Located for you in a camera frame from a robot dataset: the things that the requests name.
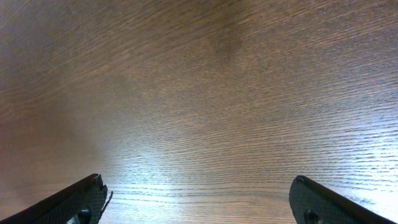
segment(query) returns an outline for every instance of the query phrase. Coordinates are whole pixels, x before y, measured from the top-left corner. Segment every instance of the black plastic part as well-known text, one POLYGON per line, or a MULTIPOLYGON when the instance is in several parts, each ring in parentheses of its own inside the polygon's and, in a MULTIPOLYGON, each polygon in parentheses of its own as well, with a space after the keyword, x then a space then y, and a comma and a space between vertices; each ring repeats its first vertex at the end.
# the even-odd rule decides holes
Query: black plastic part
POLYGON ((3 220, 0 224, 66 224, 74 216, 97 224, 105 204, 108 188, 101 175, 91 174, 43 201, 3 220))
POLYGON ((290 187, 289 202, 298 224, 395 224, 302 175, 290 187))

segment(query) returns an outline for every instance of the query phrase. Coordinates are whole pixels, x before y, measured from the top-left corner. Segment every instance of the wood grain surface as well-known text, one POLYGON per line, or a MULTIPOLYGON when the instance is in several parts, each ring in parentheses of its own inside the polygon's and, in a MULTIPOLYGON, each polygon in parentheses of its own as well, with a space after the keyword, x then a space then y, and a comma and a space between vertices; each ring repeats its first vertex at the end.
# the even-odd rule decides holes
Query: wood grain surface
POLYGON ((398 222, 398 2, 0 3, 0 219, 91 173, 101 223, 295 223, 306 175, 398 222))

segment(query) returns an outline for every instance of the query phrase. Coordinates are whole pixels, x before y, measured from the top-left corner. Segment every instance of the wooden table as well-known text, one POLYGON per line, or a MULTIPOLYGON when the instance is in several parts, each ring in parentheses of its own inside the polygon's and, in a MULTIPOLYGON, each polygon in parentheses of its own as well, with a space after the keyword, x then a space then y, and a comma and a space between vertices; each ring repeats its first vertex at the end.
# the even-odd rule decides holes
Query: wooden table
POLYGON ((0 219, 295 223, 298 174, 398 222, 398 2, 1 1, 0 219))

